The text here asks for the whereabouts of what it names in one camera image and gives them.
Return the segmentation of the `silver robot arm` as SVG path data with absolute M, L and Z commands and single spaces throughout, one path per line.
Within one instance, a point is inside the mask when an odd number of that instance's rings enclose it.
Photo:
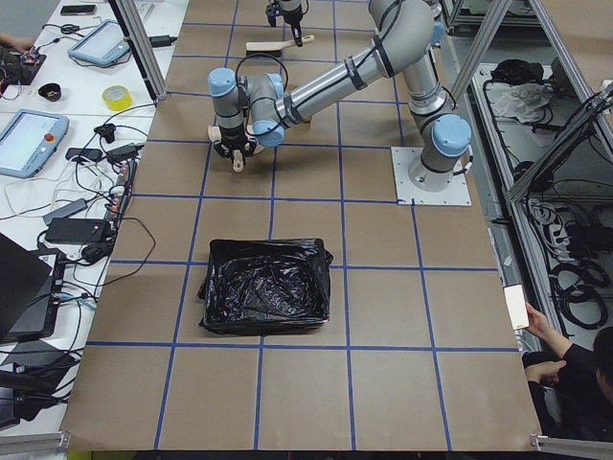
M 265 15 L 270 27 L 277 26 L 277 18 L 281 17 L 292 32 L 294 44 L 298 47 L 304 45 L 301 21 L 307 12 L 301 0 L 269 0 L 265 8 Z
M 454 114 L 430 55 L 436 22 L 424 1 L 371 1 L 375 34 L 369 46 L 346 57 L 316 79 L 287 90 L 286 75 L 238 75 L 219 67 L 208 75 L 216 123 L 208 128 L 215 151 L 235 171 L 258 146 L 275 148 L 291 127 L 380 79 L 402 75 L 409 109 L 423 149 L 410 167 L 412 179 L 426 187 L 459 174 L 456 166 L 471 140 L 466 120 Z

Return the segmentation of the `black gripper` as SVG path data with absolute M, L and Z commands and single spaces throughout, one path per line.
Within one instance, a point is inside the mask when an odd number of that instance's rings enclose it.
M 235 150 L 244 157 L 251 157 L 256 154 L 257 138 L 247 134 L 244 125 L 213 126 L 213 147 L 222 158 L 232 158 Z
M 301 21 L 306 13 L 306 2 L 271 2 L 265 9 L 270 27 L 277 26 L 278 17 L 281 17 L 284 23 L 290 26 L 294 44 L 297 47 L 302 47 L 304 45 Z

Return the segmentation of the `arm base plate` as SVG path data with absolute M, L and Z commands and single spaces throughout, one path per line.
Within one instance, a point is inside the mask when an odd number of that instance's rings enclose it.
M 421 152 L 418 147 L 391 147 L 397 204 L 470 206 L 462 160 L 456 161 L 452 172 L 430 172 L 420 161 Z

